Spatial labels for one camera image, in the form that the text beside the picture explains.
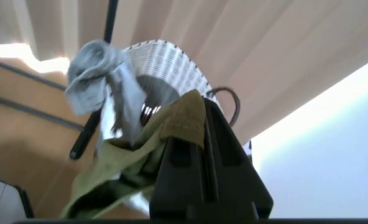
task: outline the metal bar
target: metal bar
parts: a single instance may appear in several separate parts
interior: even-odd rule
[[[32,115],[38,116],[39,118],[43,118],[43,119],[46,119],[48,121],[51,121],[51,122],[54,122],[54,123],[57,123],[57,124],[61,124],[61,125],[65,126],[65,127],[68,127],[68,128],[76,129],[76,130],[79,130],[79,131],[84,130],[84,128],[80,124],[72,123],[72,122],[67,121],[65,119],[58,118],[56,116],[41,112],[37,109],[29,108],[25,105],[15,103],[13,101],[9,101],[9,100],[0,98],[0,104],[11,107],[11,108],[14,108],[14,109],[17,109],[17,110],[20,110],[20,111],[23,111],[23,112],[26,112],[26,113],[30,113]]]
[[[59,90],[62,90],[62,91],[65,91],[65,88],[66,88],[63,85],[57,84],[55,82],[52,82],[52,81],[50,81],[50,80],[48,80],[48,79],[46,79],[44,77],[30,74],[28,72],[25,72],[25,71],[19,69],[19,68],[13,67],[11,65],[7,65],[7,64],[2,63],[2,62],[0,62],[0,68],[4,68],[4,69],[7,69],[7,70],[10,70],[10,71],[15,72],[17,74],[20,74],[20,75],[22,75],[24,77],[30,78],[30,79],[35,80],[37,82],[41,82],[43,84],[46,84],[48,86],[51,86],[53,88],[56,88],[56,89],[59,89]]]
[[[109,0],[108,3],[108,12],[104,30],[104,40],[108,43],[111,43],[112,39],[117,2],[118,0]],[[98,126],[98,123],[100,121],[100,115],[101,110],[93,112],[90,115],[89,120],[85,124],[85,129],[80,133],[78,139],[76,140],[75,144],[71,149],[70,152],[71,159],[79,159],[86,150],[86,147],[89,144],[90,139]]]

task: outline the curtain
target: curtain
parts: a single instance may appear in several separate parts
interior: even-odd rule
[[[103,38],[107,8],[0,0],[0,44],[28,43],[39,60],[72,58]],[[212,86],[238,94],[233,130],[244,143],[368,62],[368,0],[120,0],[112,44],[150,39],[178,45]],[[230,118],[233,100],[218,99]]]

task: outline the white wall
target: white wall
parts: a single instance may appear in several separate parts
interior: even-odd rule
[[[304,107],[252,140],[270,217],[368,218],[368,65]]]

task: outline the basket handle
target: basket handle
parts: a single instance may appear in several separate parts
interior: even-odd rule
[[[232,90],[230,87],[226,87],[226,86],[213,88],[212,90],[206,92],[206,96],[207,97],[213,97],[213,96],[216,95],[216,93],[218,93],[220,91],[227,91],[231,94],[232,98],[234,98],[235,112],[234,112],[234,115],[232,116],[231,120],[229,121],[229,126],[233,127],[236,120],[238,119],[239,112],[241,110],[241,101],[239,100],[239,97],[236,95],[234,90]]]

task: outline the towel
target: towel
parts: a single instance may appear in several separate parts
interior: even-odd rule
[[[113,131],[122,129],[122,137],[134,143],[142,129],[140,114],[146,94],[136,81],[130,56],[103,40],[94,40],[80,49],[67,76],[65,94],[76,114],[100,110],[108,85],[114,99]]]
[[[120,138],[104,141],[98,158],[74,179],[62,217],[97,218],[139,192],[149,197],[165,140],[174,136],[203,147],[205,117],[203,99],[192,90],[151,117],[132,147],[136,150]],[[111,180],[117,173],[120,178]]]

